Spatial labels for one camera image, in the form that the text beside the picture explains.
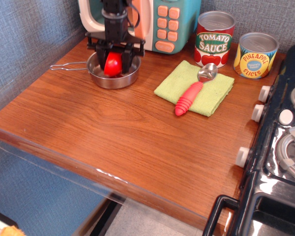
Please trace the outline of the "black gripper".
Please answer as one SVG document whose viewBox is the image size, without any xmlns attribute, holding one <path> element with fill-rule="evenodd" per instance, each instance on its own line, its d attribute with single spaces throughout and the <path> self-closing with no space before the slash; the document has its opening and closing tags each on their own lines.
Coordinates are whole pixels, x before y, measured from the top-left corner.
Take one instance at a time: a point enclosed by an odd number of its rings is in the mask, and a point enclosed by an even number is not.
<svg viewBox="0 0 295 236">
<path fill-rule="evenodd" d="M 126 74 L 132 65 L 133 56 L 144 56 L 145 40 L 128 32 L 128 13 L 102 13 L 104 30 L 87 32 L 87 48 L 94 49 L 100 68 L 104 70 L 109 52 L 122 53 L 122 73 Z"/>
</svg>

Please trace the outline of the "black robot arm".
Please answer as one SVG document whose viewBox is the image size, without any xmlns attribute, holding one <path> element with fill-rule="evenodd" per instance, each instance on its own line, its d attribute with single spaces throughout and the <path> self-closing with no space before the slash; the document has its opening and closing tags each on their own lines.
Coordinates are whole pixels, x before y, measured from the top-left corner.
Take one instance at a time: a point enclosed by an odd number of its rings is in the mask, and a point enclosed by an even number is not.
<svg viewBox="0 0 295 236">
<path fill-rule="evenodd" d="M 88 48 L 95 49 L 100 67 L 109 77 L 128 73 L 133 58 L 145 54 L 145 40 L 128 31 L 128 7 L 134 7 L 130 0 L 104 0 L 104 30 L 86 33 Z"/>
</svg>

